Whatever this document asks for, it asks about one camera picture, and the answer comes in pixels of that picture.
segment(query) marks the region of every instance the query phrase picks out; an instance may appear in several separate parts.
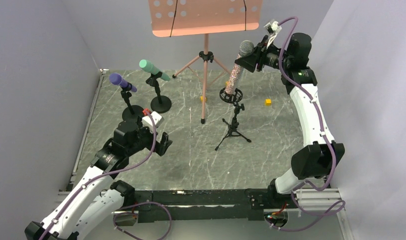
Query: microphone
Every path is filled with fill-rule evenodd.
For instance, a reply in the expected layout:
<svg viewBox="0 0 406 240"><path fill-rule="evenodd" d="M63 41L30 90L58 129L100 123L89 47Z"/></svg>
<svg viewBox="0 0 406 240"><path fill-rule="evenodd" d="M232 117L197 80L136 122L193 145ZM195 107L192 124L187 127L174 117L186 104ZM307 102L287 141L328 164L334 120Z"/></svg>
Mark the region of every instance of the microphone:
<svg viewBox="0 0 406 240"><path fill-rule="evenodd" d="M237 59L249 55L253 52L255 46L253 42L249 40L244 40L240 44L240 49L238 52ZM240 65L234 64L234 68L232 69L231 76L229 77L228 84L225 87L225 93L228 95L234 95L236 90L236 85L238 84L240 78L243 75L244 68Z"/></svg>
<svg viewBox="0 0 406 240"><path fill-rule="evenodd" d="M159 70L159 68L157 68L155 65L153 65L153 63L151 63L150 61L145 60L145 59L139 61L139 67L144 72L149 73L149 74L153 74L153 75L156 75L159 72L162 72L161 70ZM165 81L171 80L171 78L164 72L162 72L162 76L160 78L162 80L165 80Z"/></svg>
<svg viewBox="0 0 406 240"><path fill-rule="evenodd" d="M134 93L137 92L137 88L131 83L127 82L125 79L123 79L119 73L110 74L109 81L111 82L111 84L119 86L126 91L131 91Z"/></svg>

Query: marble floor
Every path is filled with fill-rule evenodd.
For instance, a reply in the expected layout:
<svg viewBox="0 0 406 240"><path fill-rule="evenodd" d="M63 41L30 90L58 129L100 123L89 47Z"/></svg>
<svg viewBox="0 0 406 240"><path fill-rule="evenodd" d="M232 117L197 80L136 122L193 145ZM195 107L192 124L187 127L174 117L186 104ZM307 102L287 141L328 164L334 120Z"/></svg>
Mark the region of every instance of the marble floor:
<svg viewBox="0 0 406 240"><path fill-rule="evenodd" d="M107 73L80 156L78 176L84 174L96 151L113 136L122 121L126 105L120 88L109 82L113 72L138 88L131 98L132 104L150 109L150 101L156 96L154 89L145 83L149 74L142 70ZM209 71L208 83L220 72ZM166 73L171 76L174 71ZM245 111L237 117L238 130L252 142L240 137L227 138L215 151L228 130L222 118L230 122L234 115L232 104L219 98L228 78L225 74L206 91L206 124L201 124L202 84L191 71L187 69L170 81L160 80L161 93L172 100L172 108L162 114L165 120L158 132L168 133L173 144L164 156L153 154L139 168L122 172L117 179L138 190L246 189L266 188L273 178L285 173L292 155L303 146L303 137L296 109L277 71L245 71L238 86L243 92L240 103L245 105ZM265 99L271 99L272 105L265 106ZM145 149L133 155L130 165L147 154Z"/></svg>

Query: black microphone stand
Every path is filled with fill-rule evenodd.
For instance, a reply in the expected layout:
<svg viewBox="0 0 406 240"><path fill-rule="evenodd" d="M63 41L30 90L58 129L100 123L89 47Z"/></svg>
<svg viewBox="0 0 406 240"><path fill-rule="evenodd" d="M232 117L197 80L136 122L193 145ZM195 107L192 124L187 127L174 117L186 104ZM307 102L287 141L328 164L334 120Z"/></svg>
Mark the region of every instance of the black microphone stand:
<svg viewBox="0 0 406 240"><path fill-rule="evenodd" d="M130 90L131 89L129 89L128 87L122 87L122 91L120 91L120 95L127 105L125 110L123 110L122 112L122 119L124 121L133 120L134 122L139 122L139 120L144 117L144 109L138 105L131 105L130 97L132 97L132 94Z"/></svg>
<svg viewBox="0 0 406 240"><path fill-rule="evenodd" d="M222 140L220 141L220 143L217 145L217 147L215 148L215 151L217 151L219 149L219 146L222 144L222 142L226 139L226 138L230 138L230 137L242 137L244 138L247 142L251 143L252 140L248 139L247 137L245 137L243 134L241 134L239 131L237 131L237 128L239 127L239 122L237 121L237 115L240 113L240 110L244 111L244 104L239 105L238 102L234 102L234 117L232 118L231 124L229 124L227 121L225 121L224 118L222 118L222 122L224 122L226 125L228 125L228 132L226 133L226 135L222 138Z"/></svg>
<svg viewBox="0 0 406 240"><path fill-rule="evenodd" d="M172 107L172 101L169 97L161 95L161 89L159 87L158 78L162 77L162 72L158 72L157 74L151 74L150 77L145 81L146 84L154 87L154 91L156 92L156 97L151 100L150 107L151 110L163 114L169 111Z"/></svg>

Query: pink music stand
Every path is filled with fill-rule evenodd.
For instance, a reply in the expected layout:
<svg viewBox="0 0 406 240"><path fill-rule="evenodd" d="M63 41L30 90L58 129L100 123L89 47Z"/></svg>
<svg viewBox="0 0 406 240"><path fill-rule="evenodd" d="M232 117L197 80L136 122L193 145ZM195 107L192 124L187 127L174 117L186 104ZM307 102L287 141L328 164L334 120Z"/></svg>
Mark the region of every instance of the pink music stand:
<svg viewBox="0 0 406 240"><path fill-rule="evenodd" d="M151 14L151 27L157 37L204 34L204 51L187 63L178 74L189 68L203 83L201 123L205 123L206 88L208 61L215 61L222 72L208 86L225 73L231 74L213 53L209 51L209 34L255 30L259 27L260 9L263 0L148 0ZM203 79L190 65L203 59Z"/></svg>

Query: round stand base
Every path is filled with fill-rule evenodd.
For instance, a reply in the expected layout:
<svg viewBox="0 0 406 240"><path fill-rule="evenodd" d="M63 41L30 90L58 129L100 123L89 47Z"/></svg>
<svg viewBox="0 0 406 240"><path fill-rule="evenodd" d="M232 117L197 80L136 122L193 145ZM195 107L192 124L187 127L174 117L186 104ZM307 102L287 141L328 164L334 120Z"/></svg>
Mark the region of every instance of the round stand base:
<svg viewBox="0 0 406 240"><path fill-rule="evenodd" d="M143 111L144 109L138 105L132 105L132 110L134 111L134 114L131 114L130 109L127 107L125 110L122 112L122 119L124 121L127 120L132 120L134 122L137 121L138 118L144 117Z"/></svg>
<svg viewBox="0 0 406 240"><path fill-rule="evenodd" d="M159 113L164 114L172 107L172 102L167 96L161 96L162 103L159 103L158 97L153 98L150 103L151 110Z"/></svg>

